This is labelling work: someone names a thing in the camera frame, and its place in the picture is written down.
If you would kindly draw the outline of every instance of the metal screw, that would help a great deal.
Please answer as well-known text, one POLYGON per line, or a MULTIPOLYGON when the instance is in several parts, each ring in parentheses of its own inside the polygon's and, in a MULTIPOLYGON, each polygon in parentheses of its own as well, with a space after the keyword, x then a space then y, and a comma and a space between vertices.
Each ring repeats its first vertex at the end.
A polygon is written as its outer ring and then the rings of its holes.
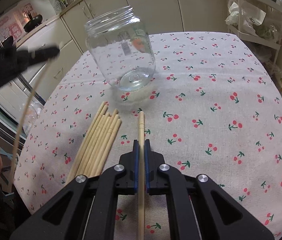
POLYGON ((79 175, 79 176, 77 176, 77 177, 75 178, 75 180, 76 180, 78 183, 85 182, 86 179, 87 179, 87 178, 86 178, 86 176, 84 176, 84 175, 79 175))
POLYGON ((170 169, 170 166, 164 163, 159 166, 159 169, 161 171, 167 171, 168 169, 170 169))
POLYGON ((123 171, 124 170, 124 166, 122 164, 117 164, 114 166, 114 169, 116 171, 123 171))
POLYGON ((198 180, 199 180, 200 182, 207 182, 207 181, 208 181, 208 176, 205 175, 205 174, 200 174, 200 175, 198 176, 198 180))

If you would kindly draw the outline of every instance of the bundle of chopsticks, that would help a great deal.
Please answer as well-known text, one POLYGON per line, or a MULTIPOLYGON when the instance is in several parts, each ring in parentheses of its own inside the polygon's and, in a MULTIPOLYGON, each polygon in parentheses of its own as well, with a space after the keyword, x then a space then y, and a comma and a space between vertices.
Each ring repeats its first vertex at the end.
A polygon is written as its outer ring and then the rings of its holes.
POLYGON ((108 106, 102 102, 74 159, 66 185, 77 175, 84 174, 90 178, 101 174, 121 125, 118 110, 110 115, 106 113, 107 109, 108 106))

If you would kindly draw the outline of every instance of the white tablecloth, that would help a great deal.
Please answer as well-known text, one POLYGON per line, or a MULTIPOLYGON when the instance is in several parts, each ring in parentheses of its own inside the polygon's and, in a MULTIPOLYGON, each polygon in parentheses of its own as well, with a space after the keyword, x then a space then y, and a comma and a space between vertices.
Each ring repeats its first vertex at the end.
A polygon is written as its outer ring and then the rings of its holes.
MULTIPOLYGON (((265 69, 231 34, 164 33, 150 39, 156 73, 141 90, 113 91, 88 52, 67 73, 17 166, 14 183, 24 203, 33 213, 63 187, 93 116, 107 101, 123 122, 105 168, 132 150, 142 109, 145 138, 166 163, 186 175, 208 174, 279 239, 282 98, 265 69)), ((145 238, 169 239, 165 197, 146 196, 145 204, 145 238)), ((136 196, 120 196, 116 219, 115 239, 136 239, 136 196)))

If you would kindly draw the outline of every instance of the jar bottom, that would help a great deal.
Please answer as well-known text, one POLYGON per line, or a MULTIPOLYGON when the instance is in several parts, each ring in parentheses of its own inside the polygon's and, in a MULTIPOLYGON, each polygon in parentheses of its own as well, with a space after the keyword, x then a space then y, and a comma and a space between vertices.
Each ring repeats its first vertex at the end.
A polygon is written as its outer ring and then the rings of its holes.
POLYGON ((134 91, 148 84, 152 76, 153 69, 140 67, 125 73, 116 87, 122 91, 134 91))

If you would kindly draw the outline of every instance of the cabinet handle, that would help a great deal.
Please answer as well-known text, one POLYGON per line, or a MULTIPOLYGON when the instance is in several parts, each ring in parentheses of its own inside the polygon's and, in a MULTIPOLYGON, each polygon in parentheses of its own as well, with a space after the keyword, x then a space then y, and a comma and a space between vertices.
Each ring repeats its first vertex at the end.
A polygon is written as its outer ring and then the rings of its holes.
POLYGON ((87 17, 88 19, 90 19, 90 17, 87 16, 87 14, 85 13, 84 6, 82 7, 82 10, 83 10, 83 13, 84 13, 85 17, 87 17))
POLYGON ((60 72, 63 72, 63 67, 59 70, 59 72, 53 77, 54 79, 58 79, 56 76, 58 75, 58 74, 60 74, 60 72))
POLYGON ((96 14, 92 11, 90 3, 88 3, 88 8, 89 8, 90 12, 95 16, 96 14))

